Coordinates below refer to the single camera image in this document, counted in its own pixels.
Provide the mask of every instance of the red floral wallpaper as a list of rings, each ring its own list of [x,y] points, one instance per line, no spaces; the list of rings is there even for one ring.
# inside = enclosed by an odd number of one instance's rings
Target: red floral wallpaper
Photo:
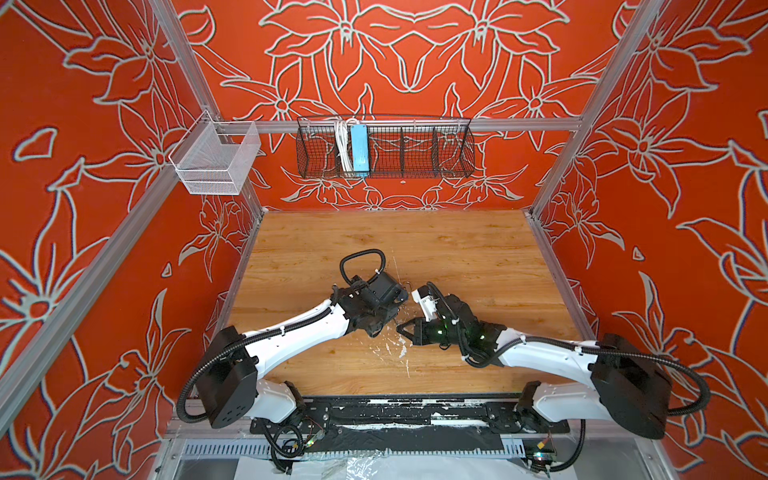
[[[0,374],[200,113],[146,0],[0,5]],[[8,434],[3,478],[147,474],[255,217],[178,185]]]
[[[638,3],[174,0],[224,117],[281,121],[578,116]],[[526,207],[565,138],[479,135],[464,180],[349,182],[297,177],[291,135],[271,134],[250,178],[280,210]]]
[[[664,441],[682,478],[768,475],[767,29],[762,1],[668,2],[542,218],[596,331],[707,377]]]

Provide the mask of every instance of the wooden tabletop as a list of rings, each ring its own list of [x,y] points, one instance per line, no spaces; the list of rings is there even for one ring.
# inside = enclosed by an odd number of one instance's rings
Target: wooden tabletop
[[[269,213],[237,293],[230,325],[262,329],[304,312],[345,285],[342,257],[366,248],[387,256],[386,271],[410,289],[428,280],[454,293],[486,322],[526,333],[578,339],[522,212],[396,211]],[[347,263],[368,278],[379,258]],[[409,300],[394,322],[422,316]],[[473,369],[457,346],[412,346],[390,322],[369,338],[358,330],[289,359],[268,376],[304,395],[520,392],[532,380],[564,382],[523,368]]]

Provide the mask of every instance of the white wire basket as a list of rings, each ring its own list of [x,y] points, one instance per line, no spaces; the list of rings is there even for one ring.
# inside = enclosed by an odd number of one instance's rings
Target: white wire basket
[[[207,111],[169,155],[181,182],[197,195],[238,195],[261,148],[256,124],[239,137],[220,134]]]

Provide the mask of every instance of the wooden table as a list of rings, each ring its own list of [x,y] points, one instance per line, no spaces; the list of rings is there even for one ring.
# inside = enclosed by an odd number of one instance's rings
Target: wooden table
[[[418,288],[428,280],[454,293],[487,322],[526,333],[577,339],[568,311],[522,212],[397,211],[269,213],[230,316],[239,332],[262,329],[314,307],[345,285],[342,257],[367,248],[386,253],[386,271]],[[350,260],[368,278],[376,255]],[[412,300],[395,319],[421,316]],[[523,368],[473,369],[458,347],[412,346],[390,322],[375,339],[358,330],[321,343],[275,368],[304,395],[519,392],[526,382],[565,381]]]

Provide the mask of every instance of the white power cord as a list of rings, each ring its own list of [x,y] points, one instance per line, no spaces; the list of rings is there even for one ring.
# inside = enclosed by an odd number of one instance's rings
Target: white power cord
[[[342,119],[336,120],[333,127],[336,131],[336,146],[339,148],[339,157],[341,158],[341,168],[345,172],[352,172],[355,170],[352,165],[352,160],[347,153],[347,145],[349,144],[349,126],[352,124],[360,123],[356,118],[350,118],[347,121]]]

